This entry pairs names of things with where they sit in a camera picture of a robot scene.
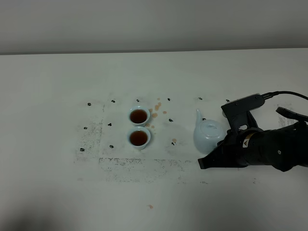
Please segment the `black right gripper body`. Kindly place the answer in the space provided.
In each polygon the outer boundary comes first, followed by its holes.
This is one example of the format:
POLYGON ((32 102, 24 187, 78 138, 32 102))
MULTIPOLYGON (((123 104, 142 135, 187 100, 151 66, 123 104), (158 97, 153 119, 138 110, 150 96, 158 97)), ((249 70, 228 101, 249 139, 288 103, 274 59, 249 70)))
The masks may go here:
POLYGON ((219 168, 242 168, 264 165, 263 157, 250 141, 253 135, 261 132, 251 113, 240 113, 229 116, 230 129, 227 136, 218 146, 219 168))

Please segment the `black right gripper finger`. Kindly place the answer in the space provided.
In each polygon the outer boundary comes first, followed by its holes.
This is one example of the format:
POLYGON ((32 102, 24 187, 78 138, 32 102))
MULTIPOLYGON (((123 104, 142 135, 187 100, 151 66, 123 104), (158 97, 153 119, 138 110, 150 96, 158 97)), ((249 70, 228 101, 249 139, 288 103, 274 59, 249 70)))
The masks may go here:
POLYGON ((225 147, 224 144, 218 145, 207 156, 199 158, 200 169, 208 168, 244 168, 247 165, 238 163, 238 156, 225 147))

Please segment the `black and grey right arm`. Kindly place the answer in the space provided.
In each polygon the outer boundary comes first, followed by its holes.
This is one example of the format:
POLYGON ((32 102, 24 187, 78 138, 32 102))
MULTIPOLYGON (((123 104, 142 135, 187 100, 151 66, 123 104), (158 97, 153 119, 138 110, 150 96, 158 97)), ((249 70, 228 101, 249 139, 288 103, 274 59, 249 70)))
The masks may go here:
POLYGON ((250 112, 231 122, 227 136, 206 157, 198 159, 201 169, 273 166, 286 172, 308 165, 308 118, 278 107, 277 113, 296 120, 280 129, 261 130, 250 112))

